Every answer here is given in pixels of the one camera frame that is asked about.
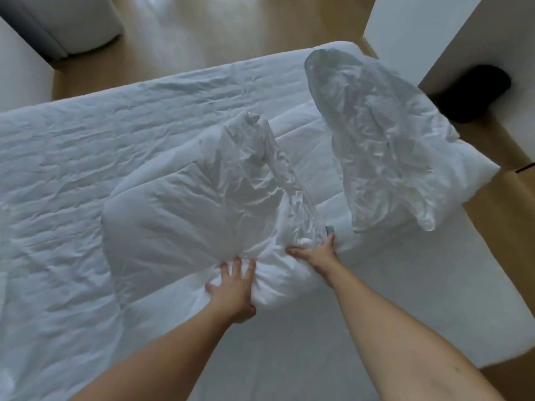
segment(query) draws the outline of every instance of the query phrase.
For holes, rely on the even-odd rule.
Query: white bedsheet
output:
[[[7,204],[15,247],[0,321],[1,389],[14,387],[17,400],[65,399],[109,365],[122,326],[101,251],[103,200],[145,161],[243,109],[272,119],[309,101],[303,69],[309,53],[273,55],[0,116],[0,201]],[[308,136],[299,128],[292,140],[310,163],[322,160],[305,149]],[[338,235],[351,233],[351,217],[337,211],[337,199],[343,195],[318,209],[338,220]],[[344,253],[351,263],[351,250]],[[461,209],[438,230],[411,229],[388,252],[376,251],[353,266],[479,366],[522,353],[534,341],[531,314]],[[141,324],[137,333],[152,328]],[[231,329],[191,398],[223,396],[376,398],[328,289]]]

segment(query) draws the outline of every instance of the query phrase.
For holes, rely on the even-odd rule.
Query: person's right hand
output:
[[[303,249],[299,246],[288,246],[286,248],[286,253],[293,258],[306,260],[331,287],[332,274],[337,270],[344,268],[334,251],[334,234],[329,235],[327,240],[316,249]]]

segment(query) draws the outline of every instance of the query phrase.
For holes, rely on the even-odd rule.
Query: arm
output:
[[[73,401],[186,400],[213,350],[233,323],[256,314],[251,285],[256,262],[241,277],[241,259],[221,265],[220,286],[207,284],[210,303],[196,316],[114,365],[78,393]]]
[[[444,338],[354,276],[334,252],[334,235],[318,249],[287,248],[334,289],[357,351],[383,401],[504,401]]]

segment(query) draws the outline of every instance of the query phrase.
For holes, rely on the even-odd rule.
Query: pillowcase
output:
[[[192,313],[209,300],[204,283],[219,284],[219,264],[235,256],[243,273],[257,259],[255,306],[311,290],[320,279],[284,249],[326,237],[268,122],[247,112],[126,177],[104,205],[102,232],[122,308],[188,276]]]
[[[424,93],[377,59],[316,50],[305,71],[333,133],[354,232],[397,225],[408,213],[431,231],[498,172]]]

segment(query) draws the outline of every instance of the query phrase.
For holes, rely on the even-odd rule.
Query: forearm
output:
[[[344,267],[331,284],[351,337],[384,401],[502,400],[481,373],[436,332]]]
[[[229,326],[208,306],[113,366],[73,399],[186,400]]]

